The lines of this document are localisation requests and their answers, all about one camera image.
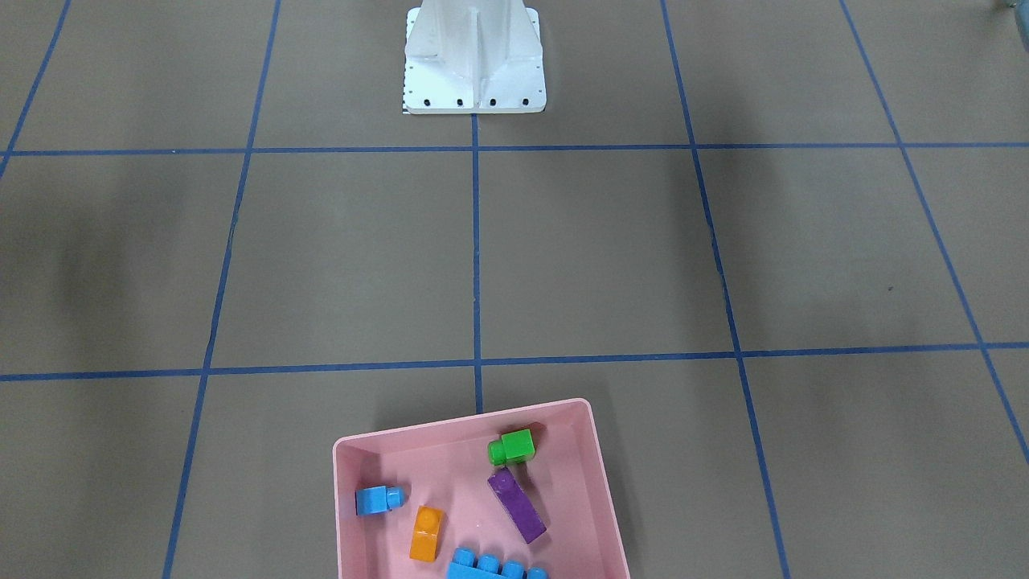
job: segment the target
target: blue toy block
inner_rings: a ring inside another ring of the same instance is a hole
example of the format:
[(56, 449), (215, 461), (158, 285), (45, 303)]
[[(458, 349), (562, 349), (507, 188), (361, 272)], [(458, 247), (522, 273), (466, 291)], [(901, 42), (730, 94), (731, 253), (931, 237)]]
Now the blue toy block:
[(500, 568), (500, 559), (484, 554), (475, 563), (475, 552), (465, 547), (454, 549), (454, 560), (447, 570), (447, 579), (547, 579), (546, 572), (538, 567), (529, 570), (517, 560), (508, 560)]
[(357, 516), (385, 513), (403, 506), (406, 498), (399, 486), (372, 486), (357, 492)]

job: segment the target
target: toy building block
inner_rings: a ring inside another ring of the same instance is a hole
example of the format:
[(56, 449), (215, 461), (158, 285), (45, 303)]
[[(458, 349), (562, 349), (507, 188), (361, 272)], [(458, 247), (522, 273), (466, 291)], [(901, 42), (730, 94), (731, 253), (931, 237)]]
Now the toy building block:
[(399, 486), (372, 486), (357, 492), (357, 516), (385, 513), (403, 506), (406, 498)]
[(494, 467), (525, 463), (536, 456), (536, 446), (532, 443), (529, 429), (502, 435), (500, 440), (491, 442), (487, 450)]
[(454, 560), (447, 569), (447, 579), (547, 579), (546, 572), (538, 567), (529, 570), (517, 560), (508, 560), (500, 569), (500, 559), (484, 554), (475, 563), (475, 553), (471, 549), (458, 547), (454, 549)]
[(411, 538), (411, 558), (433, 563), (436, 560), (436, 543), (439, 541), (439, 527), (443, 512), (422, 505), (415, 517), (415, 533)]
[(522, 491), (518, 481), (514, 480), (514, 475), (507, 467), (497, 471), (489, 478), (488, 482), (493, 488), (493, 494), (497, 496), (497, 499), (500, 499), (500, 504), (504, 506), (507, 514), (514, 521), (514, 527), (518, 527), (518, 531), (526, 543), (532, 543), (546, 531), (546, 526), (539, 518), (539, 513), (536, 512), (529, 497)]

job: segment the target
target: floor tile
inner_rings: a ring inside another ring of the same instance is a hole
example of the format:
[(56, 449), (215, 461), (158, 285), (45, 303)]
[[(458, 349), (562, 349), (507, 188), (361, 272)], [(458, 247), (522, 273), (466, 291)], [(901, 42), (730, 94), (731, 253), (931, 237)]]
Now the floor tile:
[(487, 410), (593, 406), (635, 579), (779, 577), (736, 363), (484, 369)]
[(702, 160), (744, 350), (973, 341), (897, 150)]
[(335, 577), (332, 445), (474, 412), (470, 369), (211, 378), (175, 577)]
[(462, 152), (257, 155), (215, 364), (470, 358), (470, 164)]
[(420, 4), (284, 2), (257, 145), (470, 144), (466, 114), (401, 112), (405, 21)]
[(1022, 577), (1026, 462), (978, 352), (747, 363), (793, 577)]
[(836, 2), (669, 2), (699, 142), (893, 142)]
[(1024, 437), (1029, 431), (1029, 351), (992, 351), (990, 358)]
[(732, 350), (689, 153), (483, 153), (487, 357)]
[(197, 378), (0, 388), (0, 576), (159, 577)]
[(1029, 140), (1026, 51), (1003, 2), (847, 4), (904, 140)]
[(535, 0), (546, 110), (484, 114), (487, 145), (686, 142), (661, 4)]
[(46, 55), (64, 2), (0, 4), (0, 146), (6, 148), (39, 65)]
[(1029, 148), (910, 152), (983, 337), (1029, 340)]
[(73, 3), (19, 148), (246, 145), (272, 4)]
[(241, 156), (15, 157), (0, 372), (197, 368)]

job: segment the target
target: blue tape line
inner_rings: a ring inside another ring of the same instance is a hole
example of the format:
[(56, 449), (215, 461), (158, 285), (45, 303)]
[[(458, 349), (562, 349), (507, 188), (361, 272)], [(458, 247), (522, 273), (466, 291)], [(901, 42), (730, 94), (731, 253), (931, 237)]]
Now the blue tape line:
[(702, 150), (732, 150), (749, 148), (896, 148), (896, 143), (708, 143), (699, 144)]
[(483, 366), (537, 366), (547, 364), (603, 364), (611, 362), (661, 362), (668, 360), (725, 360), (731, 352), (682, 354), (623, 354), (600, 356), (540, 356), (527, 358), (487, 358)]
[[(989, 350), (1029, 350), (1029, 342), (991, 342)], [(916, 345), (901, 347), (854, 347), (840, 349), (796, 349), (782, 351), (743, 351), (743, 358), (804, 358), (816, 356), (861, 356), (934, 352), (967, 352), (980, 350), (979, 345)], [(604, 364), (612, 362), (662, 362), (675, 360), (731, 360), (732, 352), (624, 354), (587, 356), (544, 356), (484, 358), (481, 366), (536, 366), (551, 364)], [(283, 366), (226, 366), (211, 368), (209, 376), (295, 374), (317, 372), (360, 372), (376, 370), (411, 370), (418, 368), (471, 368), (474, 359), (416, 360), (404, 362), (352, 362), (340, 364), (295, 364)], [(47, 381), (97, 381), (119, 378), (161, 378), (175, 376), (201, 376), (202, 368), (165, 370), (116, 370), (103, 372), (46, 372), (39, 374), (0, 374), (0, 383), (41, 383)]]
[(115, 370), (105, 372), (44, 372), (40, 374), (0, 374), (0, 383), (36, 383), (45, 381), (106, 381), (119, 378), (167, 378), (200, 376), (200, 368), (171, 370)]
[(893, 131), (893, 137), (896, 139), (896, 144), (900, 148), (900, 154), (903, 156), (904, 165), (908, 167), (908, 174), (911, 175), (912, 183), (915, 185), (915, 191), (918, 193), (918, 201), (922, 204), (922, 211), (925, 213), (925, 218), (929, 223), (929, 228), (932, 229), (932, 237), (936, 240), (936, 247), (939, 249), (941, 255), (944, 257), (944, 263), (947, 265), (947, 272), (951, 276), (951, 282), (954, 284), (955, 292), (957, 292), (958, 299), (961, 302), (961, 309), (964, 310), (965, 318), (968, 319), (968, 326), (971, 327), (972, 334), (975, 336), (975, 343), (979, 347), (980, 352), (983, 356), (983, 362), (986, 363), (986, 368), (990, 373), (990, 378), (993, 381), (993, 387), (997, 391), (997, 396), (1000, 398), (1000, 403), (1004, 407), (1004, 413), (1007, 414), (1007, 422), (1012, 426), (1012, 430), (1015, 432), (1015, 438), (1019, 442), (1019, 446), (1022, 448), (1022, 456), (1025, 459), (1027, 465), (1029, 465), (1029, 445), (1026, 444), (1025, 435), (1022, 433), (1022, 427), (1019, 425), (1019, 420), (1015, 415), (1015, 410), (1012, 408), (1012, 403), (1007, 399), (1007, 393), (1004, 392), (1004, 387), (1000, 383), (1000, 377), (997, 375), (996, 369), (993, 367), (993, 360), (990, 358), (990, 352), (986, 347), (986, 341), (983, 339), (983, 334), (979, 330), (979, 325), (975, 323), (975, 317), (972, 316), (971, 306), (968, 304), (968, 298), (965, 296), (964, 288), (961, 286), (961, 281), (958, 279), (957, 269), (954, 268), (954, 262), (951, 260), (950, 253), (947, 251), (947, 245), (944, 243), (943, 234), (939, 232), (939, 227), (936, 225), (936, 219), (932, 216), (932, 209), (929, 207), (929, 202), (925, 197), (925, 192), (922, 190), (922, 183), (918, 179), (918, 174), (915, 172), (915, 166), (911, 161), (911, 155), (908, 153), (908, 145), (900, 138), (900, 131), (897, 129), (896, 120), (893, 118), (893, 112), (890, 110), (889, 103), (886, 102), (886, 95), (883, 93), (882, 85), (879, 83), (879, 78), (876, 76), (876, 71), (872, 67), (872, 60), (868, 58), (867, 51), (864, 49), (864, 43), (861, 41), (861, 35), (857, 32), (857, 26), (854, 24), (854, 19), (851, 16), (850, 8), (847, 7), (846, 0), (840, 0), (840, 7), (843, 9), (844, 16), (847, 19), (847, 24), (850, 26), (851, 34), (854, 36), (854, 42), (857, 44), (857, 49), (861, 53), (861, 60), (864, 61), (864, 67), (868, 72), (868, 77), (872, 78), (872, 84), (876, 88), (876, 94), (879, 96), (879, 102), (883, 107), (883, 111), (886, 113), (886, 119), (889, 121), (890, 130)]
[(669, 150), (687, 149), (688, 144), (557, 144), (557, 145), (483, 145), (480, 150), (518, 152), (539, 150)]
[(754, 410), (753, 397), (750, 393), (750, 381), (747, 377), (747, 368), (744, 364), (742, 350), (740, 349), (740, 337), (736, 329), (736, 318), (733, 315), (733, 302), (729, 293), (729, 282), (725, 279), (725, 269), (722, 266), (721, 251), (718, 249), (718, 236), (714, 226), (714, 218), (711, 215), (711, 205), (708, 202), (707, 186), (704, 182), (704, 171), (701, 167), (700, 151), (698, 150), (697, 138), (694, 134), (693, 118), (689, 115), (689, 101), (686, 99), (685, 84), (682, 82), (682, 72), (679, 67), (678, 50), (675, 48), (675, 38), (672, 34), (672, 24), (668, 15), (668, 4), (666, 0), (661, 0), (662, 16), (665, 20), (665, 34), (668, 37), (668, 48), (672, 56), (672, 67), (675, 69), (675, 83), (679, 89), (679, 100), (682, 104), (682, 117), (686, 123), (686, 135), (689, 137), (691, 145), (691, 155), (694, 159), (694, 170), (697, 172), (697, 185), (701, 192), (701, 202), (704, 205), (704, 219), (707, 221), (708, 230), (711, 236), (711, 252), (714, 255), (715, 268), (718, 270), (718, 278), (721, 282), (722, 298), (725, 302), (725, 319), (729, 322), (729, 332), (733, 339), (733, 355), (736, 359), (737, 370), (740, 374), (740, 385), (743, 388), (743, 398), (747, 406), (747, 419), (750, 422), (750, 434), (754, 441), (754, 451), (757, 456), (757, 466), (760, 470), (761, 484), (765, 486), (765, 501), (768, 504), (769, 518), (772, 523), (772, 533), (775, 537), (776, 550), (779, 554), (779, 567), (782, 571), (783, 579), (790, 579), (789, 562), (786, 556), (786, 546), (782, 537), (782, 530), (779, 526), (779, 512), (776, 508), (775, 494), (772, 492), (772, 478), (769, 475), (768, 463), (765, 459), (765, 445), (761, 442), (760, 429), (757, 424), (757, 413)]
[(292, 366), (234, 366), (212, 368), (211, 376), (253, 374), (299, 374), (317, 372), (361, 372), (372, 370), (411, 370), (416, 368), (467, 368), (474, 366), (471, 359), (426, 360), (412, 362), (354, 362), (346, 364), (298, 364)]
[(1029, 147), (1029, 141), (1026, 142), (953, 142), (953, 143), (912, 143), (904, 141), (903, 145), (908, 148), (1024, 148)]
[(311, 152), (468, 152), (471, 146), (259, 146), (258, 154), (294, 154)]
[(250, 170), (251, 151), (257, 134), (257, 120), (260, 116), (260, 105), (264, 96), (264, 84), (268, 81), (268, 70), (272, 63), (272, 48), (275, 45), (275, 32), (279, 25), (279, 11), (282, 0), (275, 0), (272, 12), (272, 24), (269, 28), (268, 43), (264, 46), (264, 61), (261, 65), (260, 79), (257, 82), (257, 95), (254, 98), (253, 112), (250, 116), (250, 133), (247, 136), (247, 152), (243, 157), (240, 170), (239, 186), (236, 190), (236, 204), (233, 207), (233, 218), (228, 226), (228, 239), (225, 241), (225, 253), (221, 261), (221, 275), (218, 279), (218, 292), (214, 299), (214, 313), (211, 315), (211, 336), (204, 354), (204, 367), (197, 389), (197, 403), (193, 406), (192, 423), (189, 427), (189, 441), (186, 444), (185, 460), (182, 463), (182, 477), (179, 480), (179, 494), (175, 501), (175, 515), (172, 518), (172, 530), (168, 538), (168, 551), (165, 555), (164, 579), (171, 579), (172, 567), (175, 563), (175, 549), (178, 545), (179, 530), (182, 524), (182, 512), (185, 508), (186, 492), (189, 488), (189, 474), (192, 470), (193, 454), (197, 450), (197, 435), (200, 432), (200, 422), (204, 412), (204, 398), (207, 394), (207, 382), (211, 370), (211, 360), (214, 357), (214, 345), (218, 335), (218, 323), (221, 319), (221, 305), (225, 297), (225, 286), (228, 282), (228, 267), (233, 259), (233, 239), (236, 236), (236, 225), (240, 219), (240, 206), (243, 203), (243, 192), (246, 189), (247, 173)]
[(246, 148), (94, 148), (55, 150), (15, 150), (11, 156), (132, 156), (182, 154), (243, 154)]
[(986, 348), (992, 351), (1014, 351), (1029, 349), (1029, 342), (987, 342)]
[[(941, 142), (904, 143), (908, 148), (1027, 148), (1029, 142)], [(735, 150), (735, 149), (819, 149), (819, 148), (897, 148), (896, 143), (700, 143), (689, 144), (592, 144), (592, 145), (481, 145), (483, 152), (523, 152), (547, 150)], [(264, 146), (253, 147), (254, 154), (307, 154), (351, 152), (469, 152), (471, 146)], [(186, 155), (186, 154), (244, 154), (245, 147), (193, 147), (193, 148), (95, 148), (11, 150), (9, 156), (130, 156), (130, 155)]]
[(22, 129), (25, 128), (25, 119), (29, 116), (32, 101), (36, 98), (36, 92), (39, 91), (39, 83), (43, 80), (43, 74), (46, 73), (46, 67), (49, 66), (50, 58), (54, 56), (55, 48), (57, 48), (58, 39), (61, 38), (61, 31), (64, 30), (64, 23), (68, 16), (69, 8), (71, 8), (71, 0), (65, 0), (64, 6), (61, 8), (61, 15), (58, 16), (58, 24), (54, 27), (54, 35), (50, 36), (50, 43), (46, 46), (46, 53), (43, 55), (43, 62), (39, 63), (39, 70), (36, 71), (36, 77), (32, 80), (32, 87), (29, 88), (29, 95), (25, 98), (25, 104), (22, 105), (22, 112), (17, 115), (17, 122), (14, 123), (14, 132), (10, 134), (10, 140), (7, 141), (7, 153), (4, 155), (3, 162), (0, 162), (0, 179), (3, 178), (3, 174), (7, 170), (7, 162), (10, 160), (11, 151), (14, 150), (14, 145), (17, 143), (17, 137), (21, 136)]
[(475, 413), (484, 411), (483, 401), (483, 319), (482, 269), (478, 228), (478, 115), (471, 115), (471, 240), (472, 240), (472, 342), (475, 356)]
[(796, 349), (783, 351), (745, 351), (743, 358), (792, 358), (805, 356), (854, 356), (862, 354), (909, 354), (978, 351), (979, 345), (924, 345), (910, 347), (855, 347), (843, 349)]

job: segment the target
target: pink plastic bin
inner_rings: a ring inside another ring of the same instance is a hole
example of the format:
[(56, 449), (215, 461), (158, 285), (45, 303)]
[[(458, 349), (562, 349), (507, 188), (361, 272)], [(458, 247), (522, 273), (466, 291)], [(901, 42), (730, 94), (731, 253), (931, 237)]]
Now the pink plastic bin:
[[(526, 545), (486, 479), (486, 445), (529, 428), (536, 457), (511, 471), (546, 533)], [(459, 546), (492, 553), (552, 579), (628, 579), (590, 403), (565, 400), (342, 438), (332, 447), (341, 579), (443, 579)], [(400, 485), (403, 507), (358, 517), (354, 493)], [(407, 557), (420, 505), (443, 510), (435, 563)]]

